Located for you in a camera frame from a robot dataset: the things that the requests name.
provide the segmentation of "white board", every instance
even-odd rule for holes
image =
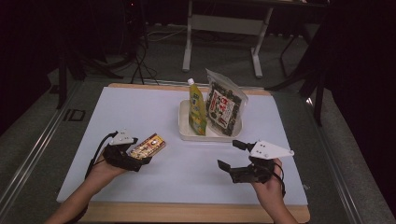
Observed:
[[[253,187],[247,183],[233,184],[230,175],[220,170],[217,163],[221,160],[232,167],[247,166],[247,151],[233,147],[232,143],[181,140],[178,108],[186,99],[189,99],[186,91],[104,88],[57,201],[63,202],[82,183],[102,139],[126,128],[139,139],[137,144],[157,133],[166,147],[138,173],[118,176],[93,201],[258,204]],[[244,125],[238,140],[246,143],[265,140],[290,148],[272,96],[249,95],[242,119]],[[285,203],[307,205],[293,157],[282,158],[282,162]]]

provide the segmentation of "plastic bottle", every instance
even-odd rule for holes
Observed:
[[[189,124],[196,134],[205,135],[206,110],[204,97],[192,78],[188,80],[188,83],[190,85]]]

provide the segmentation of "wire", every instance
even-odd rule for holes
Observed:
[[[97,163],[95,163],[94,165],[97,165],[97,164],[101,163],[102,161],[104,161],[104,160],[98,161],[98,162],[97,162]]]
[[[129,68],[132,64],[134,64],[134,63],[133,63],[132,61],[130,61],[126,66],[120,68],[119,70],[114,71],[114,73],[121,72],[121,71],[123,71],[123,70]]]
[[[172,35],[178,35],[178,34],[180,34],[180,33],[182,33],[183,31],[185,31],[186,30],[186,28],[183,28],[183,29],[181,29],[181,30],[179,30],[179,31],[176,31],[176,32],[172,32],[170,35],[166,35],[166,36],[164,36],[164,37],[162,37],[162,38],[159,38],[159,39],[149,39],[148,41],[150,41],[150,42],[157,42],[157,41],[160,41],[160,40],[164,40],[164,39],[166,39],[166,38],[168,38],[168,37],[170,37],[170,36],[172,36]],[[150,34],[148,34],[148,35],[153,35],[153,34],[169,34],[170,32],[152,32],[152,33],[150,33]]]
[[[142,56],[142,57],[139,57],[139,55],[136,54],[136,64],[137,64],[137,67],[136,67],[136,69],[134,70],[134,74],[132,75],[131,84],[134,83],[134,78],[135,78],[137,72],[139,72],[139,75],[140,75],[140,78],[141,78],[141,80],[142,80],[142,84],[143,84],[143,85],[145,85],[144,78],[153,79],[153,80],[157,83],[157,85],[160,85],[160,83],[159,83],[159,82],[157,81],[157,79],[155,78],[155,77],[157,76],[157,71],[156,71],[155,69],[153,69],[153,68],[148,67],[148,66],[146,65],[146,63],[144,62],[144,60],[145,60],[145,58],[146,58],[146,53],[147,53],[145,46],[143,46],[140,42],[138,43],[138,45],[139,45],[140,47],[143,48],[143,50],[144,50],[143,52],[144,52],[144,53],[143,53],[143,56]],[[142,65],[143,65],[143,67],[146,69],[146,72],[148,73],[149,77],[143,77],[143,74],[142,74]]]
[[[104,68],[115,69],[115,68],[119,68],[119,67],[124,66],[125,64],[130,63],[133,60],[133,58],[134,58],[132,53],[127,53],[127,54],[121,55],[121,56],[123,57],[123,59],[121,61],[119,61],[119,62],[115,62],[115,63],[100,63],[100,62],[97,62],[97,63],[99,63]]]
[[[116,136],[117,133],[118,133],[118,132],[114,132],[114,133],[108,134],[108,135],[102,140],[102,142],[99,144],[99,147],[96,149],[95,155],[93,156],[92,160],[90,161],[90,165],[88,165],[87,173],[85,174],[85,179],[86,179],[87,176],[90,174],[92,167],[95,165],[96,157],[98,156],[99,151],[100,151],[100,149],[102,148],[103,143],[107,140],[107,138]]]
[[[283,177],[284,177],[283,169],[282,169],[282,167],[281,167],[279,164],[277,164],[276,162],[274,162],[274,165],[276,165],[277,167],[279,167],[279,169],[280,169],[280,171],[281,171],[281,174],[282,174],[282,177],[280,177],[279,175],[277,175],[274,171],[272,172],[272,175],[273,175],[274,177],[276,177],[276,179],[278,179],[279,182],[280,182],[280,184],[282,185],[282,196],[285,197],[286,190],[285,190],[285,182],[283,182]]]
[[[211,35],[211,38],[205,38],[203,36],[199,36],[198,34],[208,34]],[[248,35],[240,35],[240,34],[234,34],[231,38],[224,38],[223,33],[221,32],[213,32],[213,31],[197,31],[192,34],[194,38],[199,38],[205,42],[239,42],[243,41],[248,37]]]

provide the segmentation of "hand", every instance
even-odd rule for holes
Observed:
[[[71,220],[83,211],[93,195],[98,193],[116,176],[125,172],[126,170],[124,169],[108,164],[103,155],[101,155],[84,182],[61,204],[61,207],[45,223],[65,223]]]
[[[274,159],[274,162],[279,165],[275,166],[274,172],[281,176],[282,162],[279,159]],[[260,205],[276,224],[297,223],[283,201],[282,185],[276,177],[271,176],[264,184],[251,183],[251,185],[256,191]]]
[[[274,162],[279,166],[275,165],[274,172],[281,176],[282,161],[279,159],[274,159]],[[253,188],[256,190],[257,198],[259,199],[260,204],[266,210],[268,206],[272,206],[275,204],[283,204],[283,196],[282,196],[282,186],[279,180],[273,175],[271,178],[263,183],[251,183]]]
[[[101,154],[92,167],[91,172],[88,174],[85,182],[90,183],[92,189],[96,190],[96,192],[93,194],[96,194],[100,191],[100,189],[104,188],[108,183],[110,183],[116,176],[125,172],[127,172],[127,170],[107,163],[103,157],[103,154]]]

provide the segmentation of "plastic bag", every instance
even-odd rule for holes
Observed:
[[[229,78],[206,69],[209,92],[206,96],[207,126],[219,135],[235,136],[242,122],[248,97]]]

